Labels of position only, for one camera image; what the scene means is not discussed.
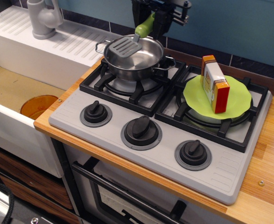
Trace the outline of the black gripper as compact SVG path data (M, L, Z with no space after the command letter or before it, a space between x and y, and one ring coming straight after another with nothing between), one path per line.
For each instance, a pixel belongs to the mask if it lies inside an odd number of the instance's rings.
M159 39L169 31L173 21L181 25L186 24L191 6L189 0L132 0L135 27L155 13L153 38Z

